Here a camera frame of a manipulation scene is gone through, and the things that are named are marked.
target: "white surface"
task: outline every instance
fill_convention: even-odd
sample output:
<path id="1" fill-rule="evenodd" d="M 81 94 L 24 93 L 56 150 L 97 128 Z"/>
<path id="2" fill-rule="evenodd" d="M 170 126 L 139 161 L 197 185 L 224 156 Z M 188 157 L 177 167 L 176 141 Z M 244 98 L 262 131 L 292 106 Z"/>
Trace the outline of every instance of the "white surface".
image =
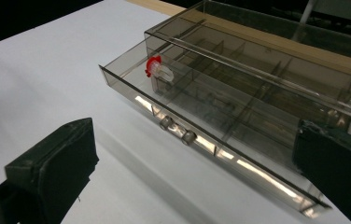
<path id="1" fill-rule="evenodd" d="M 3 167 L 66 122 L 92 117 L 100 158 L 63 223 L 349 223 L 269 201 L 106 86 L 105 65 L 167 16 L 117 0 L 0 42 Z"/>

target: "red clip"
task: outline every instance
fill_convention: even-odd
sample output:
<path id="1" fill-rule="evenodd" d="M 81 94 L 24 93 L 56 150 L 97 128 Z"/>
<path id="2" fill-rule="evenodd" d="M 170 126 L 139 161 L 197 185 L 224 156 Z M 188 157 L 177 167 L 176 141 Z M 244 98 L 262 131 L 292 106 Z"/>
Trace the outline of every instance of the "red clip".
<path id="1" fill-rule="evenodd" d="M 150 71 L 148 71 L 149 67 L 151 66 L 152 63 L 154 62 L 158 62 L 158 63 L 161 63 L 161 56 L 158 55 L 156 57 L 150 57 L 147 61 L 147 69 L 146 69 L 146 73 L 147 73 L 147 77 L 151 77 L 151 73 Z"/>

